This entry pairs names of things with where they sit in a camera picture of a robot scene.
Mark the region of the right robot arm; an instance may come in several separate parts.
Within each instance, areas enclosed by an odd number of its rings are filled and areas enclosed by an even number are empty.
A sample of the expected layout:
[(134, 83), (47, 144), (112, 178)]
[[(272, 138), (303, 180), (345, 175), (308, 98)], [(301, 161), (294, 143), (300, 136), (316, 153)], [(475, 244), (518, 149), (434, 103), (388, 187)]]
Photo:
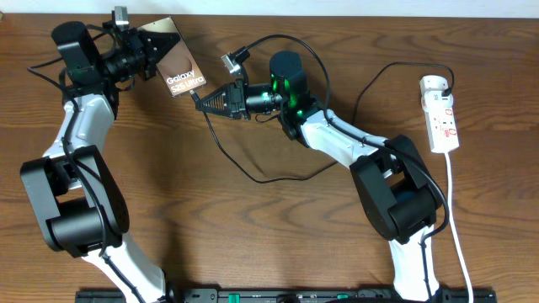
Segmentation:
[(222, 58), (237, 78), (204, 98), (194, 96), (196, 109), (235, 120), (276, 112), (291, 140), (348, 168), (368, 221), (389, 243), (398, 297), (435, 301), (440, 284), (430, 244), (446, 227), (435, 222), (447, 201), (415, 144), (407, 136), (373, 136), (341, 120), (312, 94), (302, 60), (293, 51), (270, 58), (269, 81), (261, 84), (249, 82), (243, 59), (239, 54)]

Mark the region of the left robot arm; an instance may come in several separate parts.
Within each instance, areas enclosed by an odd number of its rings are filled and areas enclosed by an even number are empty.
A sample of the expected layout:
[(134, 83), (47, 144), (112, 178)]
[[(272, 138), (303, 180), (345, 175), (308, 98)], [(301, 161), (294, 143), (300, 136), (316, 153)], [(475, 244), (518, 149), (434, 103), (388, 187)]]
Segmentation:
[(181, 302), (183, 294), (130, 236), (127, 204), (101, 154), (118, 114), (118, 83), (154, 77), (180, 36), (126, 21), (70, 21), (51, 38), (65, 64), (54, 83), (65, 117), (47, 151), (20, 168), (45, 243), (97, 267), (126, 302)]

